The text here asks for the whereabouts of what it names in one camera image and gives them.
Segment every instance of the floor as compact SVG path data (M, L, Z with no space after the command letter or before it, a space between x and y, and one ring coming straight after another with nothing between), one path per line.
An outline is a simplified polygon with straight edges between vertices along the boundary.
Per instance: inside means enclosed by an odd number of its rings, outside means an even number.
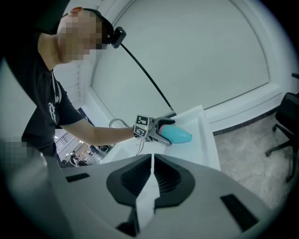
M270 209L284 204L288 193L297 181L288 184L292 162L292 147L272 152L265 151L286 142L287 137L272 127L275 115L270 115L249 126L215 136L221 170L260 197Z

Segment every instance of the blue object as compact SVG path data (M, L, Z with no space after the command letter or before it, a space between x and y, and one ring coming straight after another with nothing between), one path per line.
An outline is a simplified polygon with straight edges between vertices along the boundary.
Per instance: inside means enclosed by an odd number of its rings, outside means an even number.
M167 138L171 143L186 143L192 140L192 134L174 125L163 125L159 134Z

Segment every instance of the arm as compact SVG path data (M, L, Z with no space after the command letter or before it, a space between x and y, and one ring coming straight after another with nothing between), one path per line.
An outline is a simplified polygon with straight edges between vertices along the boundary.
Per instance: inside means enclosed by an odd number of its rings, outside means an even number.
M93 145L116 144L134 137L133 128L94 127L85 119L81 119L70 125L61 125L61 128L84 142Z

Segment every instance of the office chair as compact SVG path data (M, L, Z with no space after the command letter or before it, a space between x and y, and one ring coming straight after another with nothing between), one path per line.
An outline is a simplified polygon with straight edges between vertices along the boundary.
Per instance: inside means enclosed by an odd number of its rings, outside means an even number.
M293 77L299 79L299 74L292 74ZM281 145L271 148L265 152L266 157L269 157L273 151L292 146L293 148L293 165L292 174L286 177L288 183L295 176L297 155L299 150L299 93L286 93L280 106L277 109L275 118L279 124L275 124L272 128L273 132L279 128L289 140Z

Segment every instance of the chair wheel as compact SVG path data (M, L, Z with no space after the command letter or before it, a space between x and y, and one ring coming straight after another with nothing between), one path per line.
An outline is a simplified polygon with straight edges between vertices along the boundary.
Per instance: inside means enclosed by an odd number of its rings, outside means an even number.
M265 152L265 155L266 155L267 158L270 157L271 154L272 154L271 151L266 151L266 152Z
M285 182L286 182L286 183L290 182L292 178L293 178L292 176L288 176L288 177L286 177L286 178L285 178Z

